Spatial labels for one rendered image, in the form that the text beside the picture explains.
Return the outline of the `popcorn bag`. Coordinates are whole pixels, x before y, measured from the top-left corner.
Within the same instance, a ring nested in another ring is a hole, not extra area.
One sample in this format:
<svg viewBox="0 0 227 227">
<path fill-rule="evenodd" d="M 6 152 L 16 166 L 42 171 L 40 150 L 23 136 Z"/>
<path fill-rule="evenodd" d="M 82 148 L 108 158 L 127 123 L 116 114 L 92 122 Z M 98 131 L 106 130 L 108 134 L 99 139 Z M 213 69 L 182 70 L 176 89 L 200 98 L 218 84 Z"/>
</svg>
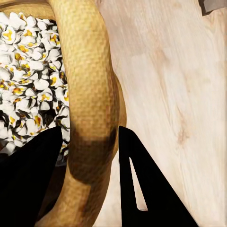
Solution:
<svg viewBox="0 0 227 227">
<path fill-rule="evenodd" d="M 122 86 L 111 60 L 105 20 L 93 0 L 0 0 L 0 12 L 47 19 L 58 28 L 69 92 L 66 166 L 55 166 L 34 227 L 92 227 L 127 127 Z M 50 108 L 43 115 L 57 117 Z M 59 116 L 62 119 L 65 116 Z M 9 157 L 0 153 L 0 163 Z"/>
</svg>

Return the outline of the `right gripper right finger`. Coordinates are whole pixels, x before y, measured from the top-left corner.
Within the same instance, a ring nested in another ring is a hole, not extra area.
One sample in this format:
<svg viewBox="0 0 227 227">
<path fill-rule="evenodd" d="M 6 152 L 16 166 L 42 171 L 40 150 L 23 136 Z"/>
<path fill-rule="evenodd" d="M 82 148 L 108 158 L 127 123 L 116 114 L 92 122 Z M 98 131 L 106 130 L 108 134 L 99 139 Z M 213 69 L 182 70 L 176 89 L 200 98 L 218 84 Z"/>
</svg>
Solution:
<svg viewBox="0 0 227 227">
<path fill-rule="evenodd" d="M 137 134 L 119 126 L 122 227 L 199 227 Z M 148 208 L 137 208 L 132 160 Z"/>
</svg>

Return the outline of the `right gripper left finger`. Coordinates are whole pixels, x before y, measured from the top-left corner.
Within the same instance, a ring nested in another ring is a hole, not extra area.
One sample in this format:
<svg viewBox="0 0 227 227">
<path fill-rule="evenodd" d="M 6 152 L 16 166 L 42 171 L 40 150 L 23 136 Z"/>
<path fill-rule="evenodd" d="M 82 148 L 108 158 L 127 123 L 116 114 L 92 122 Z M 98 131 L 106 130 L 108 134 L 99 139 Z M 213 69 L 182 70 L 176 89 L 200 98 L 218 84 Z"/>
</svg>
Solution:
<svg viewBox="0 0 227 227">
<path fill-rule="evenodd" d="M 58 125 L 0 163 L 0 227 L 35 226 L 62 144 Z"/>
</svg>

